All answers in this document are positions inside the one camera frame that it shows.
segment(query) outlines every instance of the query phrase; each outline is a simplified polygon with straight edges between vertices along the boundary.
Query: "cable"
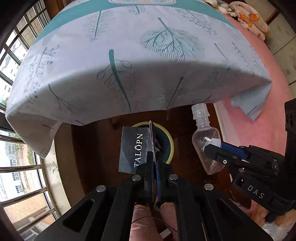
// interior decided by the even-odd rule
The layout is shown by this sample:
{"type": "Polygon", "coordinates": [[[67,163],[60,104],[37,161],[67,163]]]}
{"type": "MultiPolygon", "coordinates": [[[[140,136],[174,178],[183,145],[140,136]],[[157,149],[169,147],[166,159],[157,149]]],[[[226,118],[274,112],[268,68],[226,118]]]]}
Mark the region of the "cable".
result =
{"type": "Polygon", "coordinates": [[[168,227],[170,227],[170,228],[171,228],[172,230],[174,230],[176,233],[178,233],[177,230],[175,230],[174,228],[172,228],[172,227],[171,227],[170,225],[168,225],[166,222],[162,221],[162,220],[159,219],[159,218],[152,217],[152,216],[145,216],[145,217],[138,218],[138,219],[136,219],[135,221],[133,221],[131,224],[133,224],[134,222],[136,222],[136,221],[138,221],[138,220],[140,220],[140,219],[142,219],[142,218],[154,218],[154,219],[157,219],[157,220],[161,221],[162,223],[164,223],[165,225],[167,225],[168,227]]]}

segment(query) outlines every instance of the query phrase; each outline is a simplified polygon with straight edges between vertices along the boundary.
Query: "tablecloth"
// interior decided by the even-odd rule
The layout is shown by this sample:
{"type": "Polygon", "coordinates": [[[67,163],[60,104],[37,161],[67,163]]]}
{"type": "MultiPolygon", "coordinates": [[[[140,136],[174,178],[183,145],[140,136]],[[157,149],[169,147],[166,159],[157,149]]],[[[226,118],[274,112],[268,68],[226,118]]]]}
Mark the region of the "tablecloth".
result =
{"type": "Polygon", "coordinates": [[[62,122],[213,103],[252,120],[270,76],[244,36],[196,0],[76,0],[45,27],[15,77],[6,118],[45,157],[62,122]]]}

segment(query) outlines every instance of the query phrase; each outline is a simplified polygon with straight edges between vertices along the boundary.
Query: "label on bottle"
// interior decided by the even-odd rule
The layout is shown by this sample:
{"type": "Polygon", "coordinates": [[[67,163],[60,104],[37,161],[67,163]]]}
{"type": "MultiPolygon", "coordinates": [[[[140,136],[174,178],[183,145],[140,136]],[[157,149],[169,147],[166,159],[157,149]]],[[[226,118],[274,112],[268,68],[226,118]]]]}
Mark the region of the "label on bottle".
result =
{"type": "Polygon", "coordinates": [[[218,146],[221,147],[221,140],[218,138],[208,138],[208,137],[204,137],[204,146],[201,148],[202,151],[204,151],[205,146],[209,145],[209,144],[213,144],[214,146],[218,146]]]}
{"type": "Polygon", "coordinates": [[[212,142],[211,144],[213,144],[214,146],[221,147],[221,140],[220,139],[212,138],[211,142],[212,142]]]}

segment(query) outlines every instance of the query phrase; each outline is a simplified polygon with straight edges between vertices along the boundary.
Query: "black card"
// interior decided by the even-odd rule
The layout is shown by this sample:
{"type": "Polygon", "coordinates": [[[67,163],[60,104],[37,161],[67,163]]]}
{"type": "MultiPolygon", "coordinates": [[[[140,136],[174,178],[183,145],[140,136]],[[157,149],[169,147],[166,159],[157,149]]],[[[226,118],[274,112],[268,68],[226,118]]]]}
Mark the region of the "black card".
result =
{"type": "Polygon", "coordinates": [[[135,174],[136,167],[146,162],[148,151],[152,151],[149,128],[124,126],[118,170],[135,174]]]}

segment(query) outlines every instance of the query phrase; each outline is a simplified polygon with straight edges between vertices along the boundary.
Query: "plastic bottle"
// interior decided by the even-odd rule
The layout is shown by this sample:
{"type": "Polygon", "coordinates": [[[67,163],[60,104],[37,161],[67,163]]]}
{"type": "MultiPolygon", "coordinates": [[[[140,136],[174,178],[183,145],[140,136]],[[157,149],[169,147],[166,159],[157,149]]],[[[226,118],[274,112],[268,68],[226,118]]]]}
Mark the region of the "plastic bottle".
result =
{"type": "Polygon", "coordinates": [[[221,147],[220,134],[216,128],[210,126],[208,118],[210,114],[205,103],[193,105],[191,108],[193,119],[196,120],[197,125],[197,130],[192,136],[192,143],[205,171],[208,175],[211,175],[221,171],[224,165],[208,158],[203,150],[208,144],[221,147]]]}

